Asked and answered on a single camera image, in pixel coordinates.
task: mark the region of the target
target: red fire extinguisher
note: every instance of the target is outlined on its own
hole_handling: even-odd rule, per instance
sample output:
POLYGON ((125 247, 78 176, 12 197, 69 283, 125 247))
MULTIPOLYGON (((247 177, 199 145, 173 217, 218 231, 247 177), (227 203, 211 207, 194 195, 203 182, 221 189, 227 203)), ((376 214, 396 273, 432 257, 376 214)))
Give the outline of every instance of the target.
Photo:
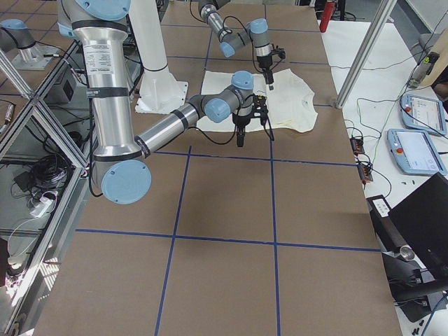
POLYGON ((321 33, 325 33, 327 31, 328 23, 333 16, 333 12, 335 11, 336 1, 335 0, 327 0, 325 4, 325 8, 323 9, 323 14, 321 17, 321 25, 319 29, 321 33))

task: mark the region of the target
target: white table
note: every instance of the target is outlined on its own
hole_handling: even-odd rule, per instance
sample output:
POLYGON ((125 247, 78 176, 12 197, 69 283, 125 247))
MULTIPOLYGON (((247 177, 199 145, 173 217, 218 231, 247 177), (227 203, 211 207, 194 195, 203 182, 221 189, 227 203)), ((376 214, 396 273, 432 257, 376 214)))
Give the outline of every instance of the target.
MULTIPOLYGON (((364 35, 368 30, 369 24, 368 22, 330 21, 327 32, 322 34, 322 38, 331 66, 351 66, 364 35)), ((401 62, 411 57, 411 55, 395 26, 388 23, 374 46, 364 69, 387 67, 391 64, 401 62)), ((360 129, 364 136, 371 135, 377 137, 377 132, 360 124, 356 106, 357 99, 366 98, 375 101, 397 99, 415 65, 416 62, 411 57, 402 64, 392 66, 388 69, 362 71, 343 108, 344 118, 351 120, 354 123, 354 127, 360 129)), ((332 68, 332 77, 336 90, 340 91, 349 69, 339 69, 337 67, 332 68)), ((435 98, 435 94, 430 88, 411 91, 409 93, 414 93, 422 97, 435 98)), ((390 101, 382 103, 360 101, 360 112, 364 124, 378 130, 383 130, 378 143, 376 157, 376 139, 366 138, 364 140, 364 148, 365 152, 374 160, 374 169, 385 175, 391 182, 392 191, 387 200, 394 207, 425 182, 428 177, 404 175, 396 165, 387 146, 387 130, 391 128, 405 128, 400 119, 400 107, 398 103, 390 101)), ((350 121, 346 121, 346 126, 352 127, 353 125, 350 121)), ((439 152, 448 151, 448 140, 438 136, 431 136, 431 138, 439 152)), ((442 155, 442 159, 444 164, 448 165, 448 155, 442 155)), ((375 172, 373 172, 373 178, 374 181, 366 185, 365 196, 386 195, 389 192, 389 184, 387 181, 375 172)), ((411 335, 413 329, 419 327, 419 321, 417 323, 410 323, 400 309, 397 309, 397 315, 400 320, 403 335, 411 335)), ((438 311, 435 313, 425 336, 446 335, 447 332, 448 311, 438 311)))

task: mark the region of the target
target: white label sticker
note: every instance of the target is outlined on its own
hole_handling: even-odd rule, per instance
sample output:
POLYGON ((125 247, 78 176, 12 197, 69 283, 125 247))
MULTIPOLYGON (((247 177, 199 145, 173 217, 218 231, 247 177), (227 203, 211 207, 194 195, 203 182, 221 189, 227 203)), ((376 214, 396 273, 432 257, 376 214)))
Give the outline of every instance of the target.
POLYGON ((113 75, 112 47, 109 44, 86 45, 84 56, 87 75, 113 75))
POLYGON ((389 215, 389 207, 385 203, 384 199, 374 199, 373 204, 377 208, 381 217, 387 217, 389 215))

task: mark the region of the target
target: black monitor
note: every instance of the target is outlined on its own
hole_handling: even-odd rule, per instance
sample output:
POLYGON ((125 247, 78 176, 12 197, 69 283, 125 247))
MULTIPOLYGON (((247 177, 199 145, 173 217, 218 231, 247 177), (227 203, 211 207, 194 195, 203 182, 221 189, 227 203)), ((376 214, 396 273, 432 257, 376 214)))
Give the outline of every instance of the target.
POLYGON ((389 217, 434 278, 448 278, 448 180, 436 173, 389 217))

